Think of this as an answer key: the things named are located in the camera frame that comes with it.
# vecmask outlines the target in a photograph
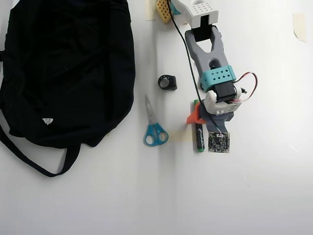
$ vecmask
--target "gray gripper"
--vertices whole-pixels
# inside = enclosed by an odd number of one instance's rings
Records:
[[[205,71],[227,66],[228,61],[224,53],[224,45],[219,30],[213,26],[211,32],[211,52],[207,53],[197,44],[192,30],[185,33],[186,43],[191,55],[195,61],[199,76],[202,77]]]

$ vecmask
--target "orange part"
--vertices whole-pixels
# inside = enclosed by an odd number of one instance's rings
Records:
[[[187,118],[187,124],[197,123],[197,124],[206,124],[206,121],[202,118],[199,118],[200,112],[200,102],[196,104],[194,112]]]

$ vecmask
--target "white label on bag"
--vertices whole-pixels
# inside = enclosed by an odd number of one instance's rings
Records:
[[[53,118],[43,118],[45,124],[50,125],[53,122]]]

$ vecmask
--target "bag handle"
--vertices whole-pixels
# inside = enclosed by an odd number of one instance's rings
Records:
[[[16,145],[8,138],[8,136],[3,131],[1,125],[0,125],[0,141],[9,149],[11,152],[13,152],[19,159],[21,159],[26,164],[30,165],[32,168],[36,169],[40,173],[42,173],[45,176],[48,177],[55,177],[58,175],[63,175],[66,173],[74,164],[76,161],[79,151],[80,151],[80,145],[72,146],[67,149],[67,154],[65,156],[65,162],[63,169],[60,173],[54,174],[46,169],[42,168],[41,166],[34,163],[32,160],[30,160],[28,157],[26,157],[17,147]]]

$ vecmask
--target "marker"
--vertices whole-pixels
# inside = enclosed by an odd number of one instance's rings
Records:
[[[194,105],[198,104],[199,100],[196,99],[194,101]],[[196,140],[197,140],[197,150],[199,153],[203,153],[205,146],[204,146],[204,138],[203,138],[203,128],[202,124],[197,124],[196,123]]]

